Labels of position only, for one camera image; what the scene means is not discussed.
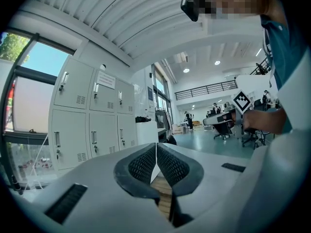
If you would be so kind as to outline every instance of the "balcony railing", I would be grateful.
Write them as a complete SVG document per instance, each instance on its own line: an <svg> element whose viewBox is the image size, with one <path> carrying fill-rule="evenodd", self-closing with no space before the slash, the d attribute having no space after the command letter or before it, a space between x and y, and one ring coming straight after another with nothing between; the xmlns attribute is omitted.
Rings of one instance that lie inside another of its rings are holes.
<svg viewBox="0 0 311 233"><path fill-rule="evenodd" d="M261 62L261 65L263 67L263 69L268 73L270 71L270 65L269 65L269 61L267 58L265 58L263 60L263 62ZM252 71L252 73L250 75L261 75L261 72L259 70L259 67L256 68L254 71Z"/></svg>
<svg viewBox="0 0 311 233"><path fill-rule="evenodd" d="M227 81L222 83L215 83L210 85L201 86L198 88L186 90L186 91L179 91L175 93L176 100L181 99L188 99L193 98L201 95L206 95L210 93L220 92L220 91L227 91L231 89L238 88L237 83L235 81Z"/></svg>

